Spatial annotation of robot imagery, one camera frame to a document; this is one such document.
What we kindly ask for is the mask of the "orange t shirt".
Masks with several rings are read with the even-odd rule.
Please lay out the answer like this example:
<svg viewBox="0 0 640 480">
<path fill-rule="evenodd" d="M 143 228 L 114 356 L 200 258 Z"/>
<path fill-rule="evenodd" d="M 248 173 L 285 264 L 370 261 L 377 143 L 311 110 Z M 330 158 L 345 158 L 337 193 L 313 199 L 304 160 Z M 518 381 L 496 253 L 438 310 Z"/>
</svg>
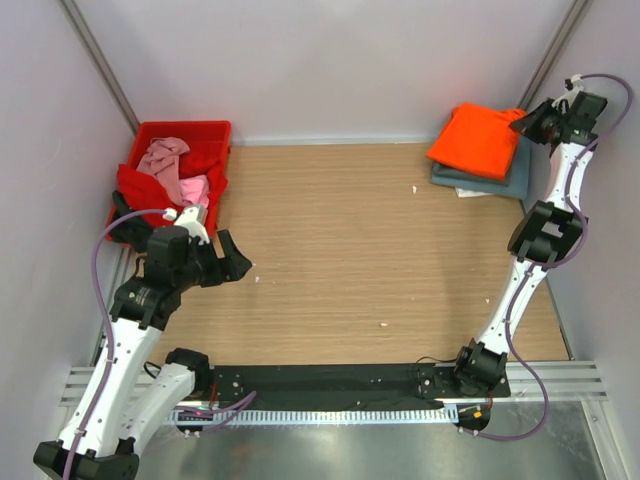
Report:
<svg viewBox="0 0 640 480">
<path fill-rule="evenodd" d="M 503 181 L 519 143 L 511 124 L 526 115 L 519 108 L 499 111 L 462 103 L 453 108 L 426 157 L 464 173 Z"/>
</svg>

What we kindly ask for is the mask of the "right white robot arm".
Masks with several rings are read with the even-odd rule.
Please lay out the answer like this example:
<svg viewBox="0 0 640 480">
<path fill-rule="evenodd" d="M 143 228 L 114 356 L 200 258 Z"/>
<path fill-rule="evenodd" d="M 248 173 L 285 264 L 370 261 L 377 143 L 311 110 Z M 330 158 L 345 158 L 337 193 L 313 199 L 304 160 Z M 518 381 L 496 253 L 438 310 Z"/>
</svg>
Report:
<svg viewBox="0 0 640 480">
<path fill-rule="evenodd" d="M 593 129 L 607 104 L 606 98 L 579 89 L 546 100 L 510 125 L 522 137 L 551 147 L 550 179 L 546 197 L 536 201 L 509 240 L 511 270 L 499 303 L 450 372 L 459 394 L 487 396 L 506 381 L 513 337 L 533 294 L 550 270 L 583 246 L 588 220 L 580 210 L 581 188 L 598 143 Z"/>
</svg>

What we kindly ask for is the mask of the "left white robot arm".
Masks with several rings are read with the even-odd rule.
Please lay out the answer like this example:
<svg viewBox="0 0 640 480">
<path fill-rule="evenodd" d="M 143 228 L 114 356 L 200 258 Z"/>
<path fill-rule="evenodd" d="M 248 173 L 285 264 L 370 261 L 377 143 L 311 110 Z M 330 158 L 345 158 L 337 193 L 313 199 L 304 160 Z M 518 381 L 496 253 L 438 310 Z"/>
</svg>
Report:
<svg viewBox="0 0 640 480">
<path fill-rule="evenodd" d="M 76 411 L 57 439 L 36 448 L 33 462 L 49 478 L 135 478 L 142 453 L 177 404 L 210 392 L 208 356 L 177 348 L 145 392 L 131 398 L 182 294 L 238 281 L 250 270 L 231 234 L 221 230 L 218 238 L 221 256 L 184 226 L 151 234 L 143 275 L 121 285 L 106 312 L 106 346 Z"/>
</svg>

